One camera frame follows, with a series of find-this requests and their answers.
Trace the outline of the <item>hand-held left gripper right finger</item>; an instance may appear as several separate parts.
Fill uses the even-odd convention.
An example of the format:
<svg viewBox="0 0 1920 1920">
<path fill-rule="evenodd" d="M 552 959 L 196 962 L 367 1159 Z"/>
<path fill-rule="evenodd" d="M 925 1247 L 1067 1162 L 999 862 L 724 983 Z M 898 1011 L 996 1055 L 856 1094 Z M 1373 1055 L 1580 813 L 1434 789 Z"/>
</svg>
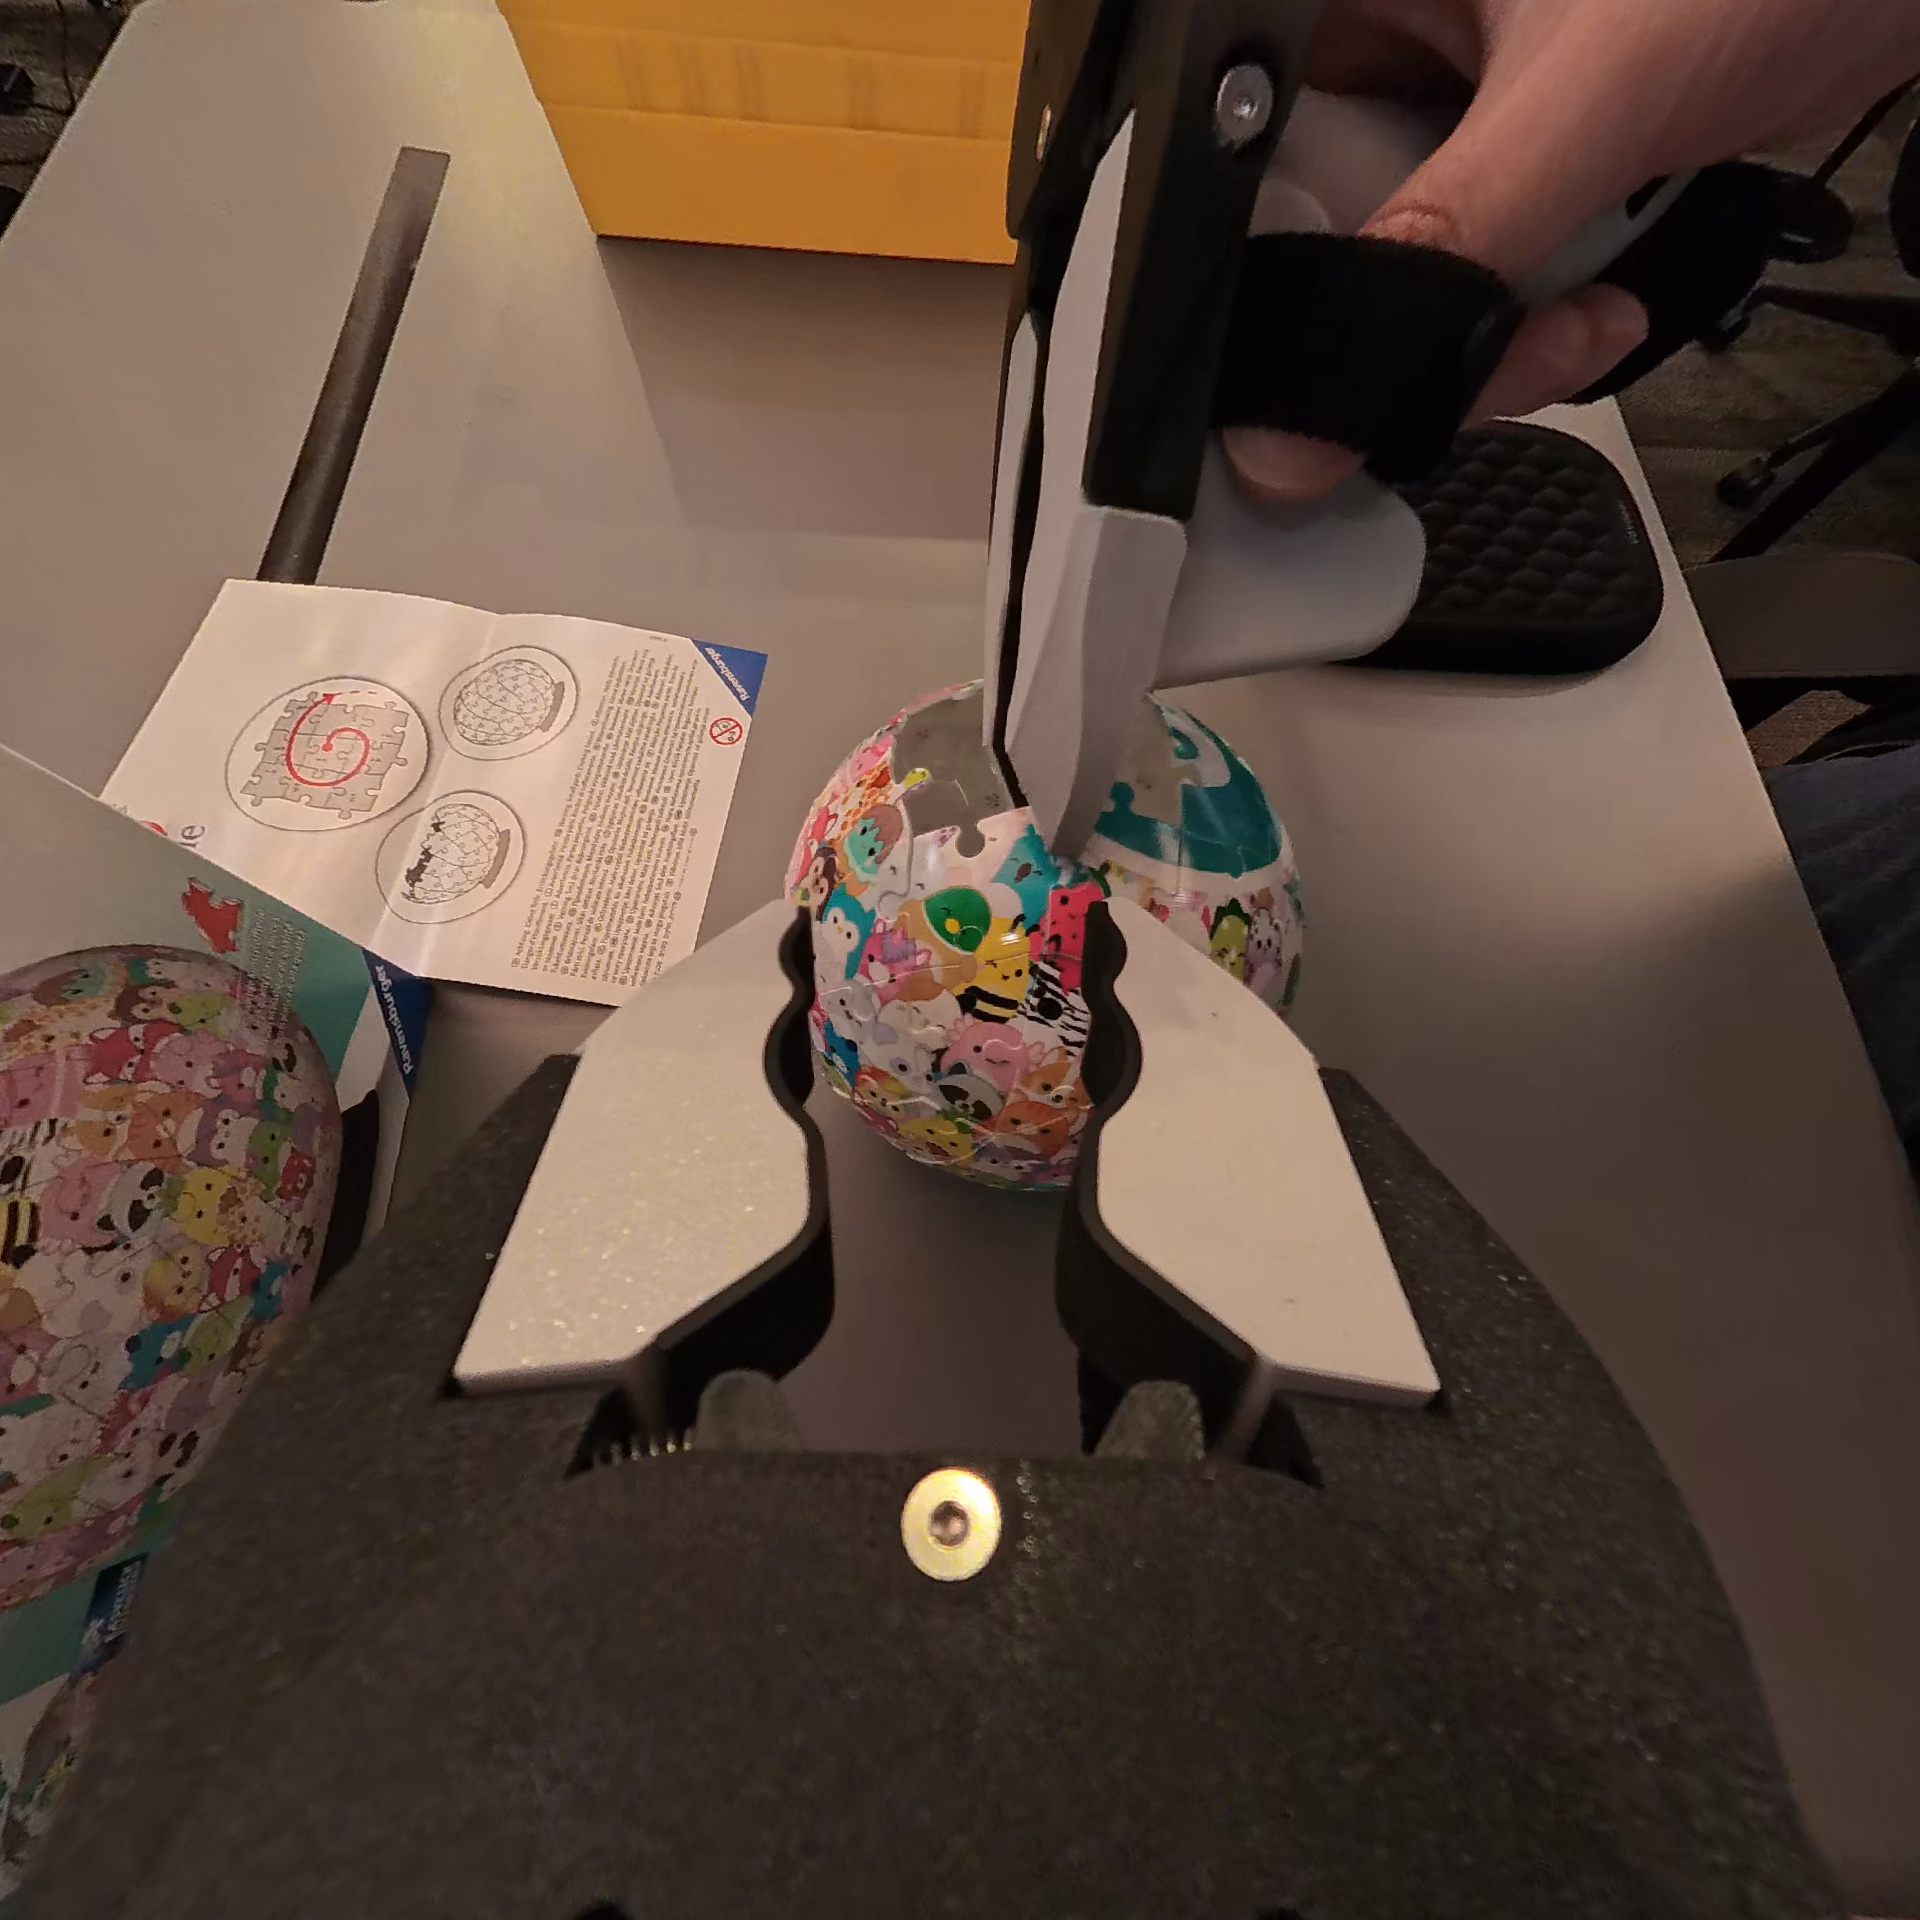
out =
<svg viewBox="0 0 1920 1920">
<path fill-rule="evenodd" d="M 1181 1381 L 1229 1457 L 1285 1394 L 1428 1406 L 1438 1368 L 1310 1047 L 1160 918 L 1093 900 L 1090 1120 L 1056 1300 L 1118 1390 Z"/>
</svg>

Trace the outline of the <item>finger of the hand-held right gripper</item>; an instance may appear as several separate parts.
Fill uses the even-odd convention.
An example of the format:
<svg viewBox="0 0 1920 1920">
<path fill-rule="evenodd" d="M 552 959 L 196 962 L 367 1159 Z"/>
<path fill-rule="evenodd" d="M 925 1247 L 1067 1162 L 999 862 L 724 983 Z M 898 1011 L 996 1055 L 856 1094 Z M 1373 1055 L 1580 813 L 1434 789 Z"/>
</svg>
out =
<svg viewBox="0 0 1920 1920">
<path fill-rule="evenodd" d="M 1043 479 L 1043 339 L 1033 313 L 1023 313 L 1010 332 L 996 479 L 986 552 L 986 654 L 982 654 L 982 743 L 993 754 L 999 782 L 1011 804 L 1023 804 L 1010 738 L 1011 693 L 1018 672 L 1023 582 L 1033 552 Z"/>
<path fill-rule="evenodd" d="M 1056 300 L 1038 398 L 1038 511 L 1023 573 L 1010 754 L 1051 852 L 1080 856 L 1164 654 L 1181 520 L 1090 503 L 1084 465 L 1137 113 L 1101 158 Z"/>
</svg>

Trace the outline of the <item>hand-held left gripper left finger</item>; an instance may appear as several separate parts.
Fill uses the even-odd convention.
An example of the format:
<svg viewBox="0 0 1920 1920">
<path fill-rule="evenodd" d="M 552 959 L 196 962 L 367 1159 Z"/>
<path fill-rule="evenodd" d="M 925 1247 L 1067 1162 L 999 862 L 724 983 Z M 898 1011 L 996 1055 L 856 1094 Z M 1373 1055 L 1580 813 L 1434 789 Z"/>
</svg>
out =
<svg viewBox="0 0 1920 1920">
<path fill-rule="evenodd" d="M 580 1044 L 453 1360 L 468 1394 L 615 1384 L 689 1426 L 711 1377 L 774 1377 L 830 1329 L 809 918 L 770 900 Z"/>
</svg>

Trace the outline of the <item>colourful puzzle ball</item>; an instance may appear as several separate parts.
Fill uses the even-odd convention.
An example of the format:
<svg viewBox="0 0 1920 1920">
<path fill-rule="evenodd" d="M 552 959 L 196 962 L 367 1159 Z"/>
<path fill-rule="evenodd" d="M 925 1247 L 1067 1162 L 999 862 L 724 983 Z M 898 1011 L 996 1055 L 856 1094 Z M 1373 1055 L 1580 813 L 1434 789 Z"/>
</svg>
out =
<svg viewBox="0 0 1920 1920">
<path fill-rule="evenodd" d="M 982 687 L 907 706 L 817 795 L 786 869 L 812 924 L 826 1085 L 907 1159 L 1066 1188 L 1090 1112 L 1084 932 L 1131 899 L 1264 1006 L 1294 1003 L 1303 899 L 1258 773 L 1145 700 L 1080 856 L 1047 850 L 982 742 Z"/>
</svg>

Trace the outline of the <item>yellow plastic bin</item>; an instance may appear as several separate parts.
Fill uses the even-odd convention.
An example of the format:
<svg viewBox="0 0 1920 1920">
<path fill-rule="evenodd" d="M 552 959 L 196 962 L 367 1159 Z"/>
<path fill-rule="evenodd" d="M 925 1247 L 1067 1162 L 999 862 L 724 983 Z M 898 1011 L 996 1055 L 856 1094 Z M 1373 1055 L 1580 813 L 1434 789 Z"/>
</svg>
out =
<svg viewBox="0 0 1920 1920">
<path fill-rule="evenodd" d="M 999 263 L 1026 3 L 499 3 L 599 234 Z"/>
</svg>

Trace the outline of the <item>white puzzle packaging box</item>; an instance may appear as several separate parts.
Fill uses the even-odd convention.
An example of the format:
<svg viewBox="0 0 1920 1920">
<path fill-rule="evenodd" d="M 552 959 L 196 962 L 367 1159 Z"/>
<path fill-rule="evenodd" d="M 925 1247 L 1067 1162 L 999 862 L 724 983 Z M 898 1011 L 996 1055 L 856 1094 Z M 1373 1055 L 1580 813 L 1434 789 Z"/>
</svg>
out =
<svg viewBox="0 0 1920 1920">
<path fill-rule="evenodd" d="M 3 750 L 3 1899 L 387 1064 L 359 948 Z"/>
</svg>

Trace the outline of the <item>person's right hand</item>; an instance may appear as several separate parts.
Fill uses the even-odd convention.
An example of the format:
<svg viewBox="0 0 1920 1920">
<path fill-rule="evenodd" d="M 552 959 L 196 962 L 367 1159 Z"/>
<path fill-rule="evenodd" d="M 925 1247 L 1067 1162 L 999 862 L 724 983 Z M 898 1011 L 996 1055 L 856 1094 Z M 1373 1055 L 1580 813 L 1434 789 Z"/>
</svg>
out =
<svg viewBox="0 0 1920 1920">
<path fill-rule="evenodd" d="M 1519 285 L 1654 176 L 1852 123 L 1918 74 L 1918 3 L 1327 3 L 1310 86 L 1467 81 L 1368 234 Z"/>
</svg>

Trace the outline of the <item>white instruction leaflet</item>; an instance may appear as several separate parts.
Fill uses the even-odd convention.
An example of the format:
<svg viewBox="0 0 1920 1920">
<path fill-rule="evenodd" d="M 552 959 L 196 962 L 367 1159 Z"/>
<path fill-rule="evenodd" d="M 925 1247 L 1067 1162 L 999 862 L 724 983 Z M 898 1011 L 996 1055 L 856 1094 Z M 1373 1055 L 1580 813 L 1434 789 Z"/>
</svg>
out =
<svg viewBox="0 0 1920 1920">
<path fill-rule="evenodd" d="M 621 1003 L 696 942 L 765 668 L 229 582 L 105 801 L 414 976 Z"/>
</svg>

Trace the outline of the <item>black wrist rest pad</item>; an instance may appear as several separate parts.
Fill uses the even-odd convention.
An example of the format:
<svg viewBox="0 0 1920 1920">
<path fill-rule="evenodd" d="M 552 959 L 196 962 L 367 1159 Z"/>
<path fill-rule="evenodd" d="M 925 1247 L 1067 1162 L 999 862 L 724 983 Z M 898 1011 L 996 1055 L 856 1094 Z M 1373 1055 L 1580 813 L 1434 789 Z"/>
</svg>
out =
<svg viewBox="0 0 1920 1920">
<path fill-rule="evenodd" d="M 1569 678 L 1655 631 L 1661 564 L 1619 467 L 1569 430 L 1463 430 L 1399 496 L 1428 534 L 1409 621 L 1360 668 Z"/>
</svg>

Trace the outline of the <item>person's leg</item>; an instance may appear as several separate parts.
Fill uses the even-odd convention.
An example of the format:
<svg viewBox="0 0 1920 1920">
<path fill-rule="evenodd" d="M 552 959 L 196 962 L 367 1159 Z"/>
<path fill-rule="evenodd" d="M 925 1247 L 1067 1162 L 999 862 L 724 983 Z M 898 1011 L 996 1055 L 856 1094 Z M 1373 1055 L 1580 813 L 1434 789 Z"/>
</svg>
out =
<svg viewBox="0 0 1920 1920">
<path fill-rule="evenodd" d="M 1918 743 L 1770 769 L 1767 792 L 1918 1162 Z"/>
</svg>

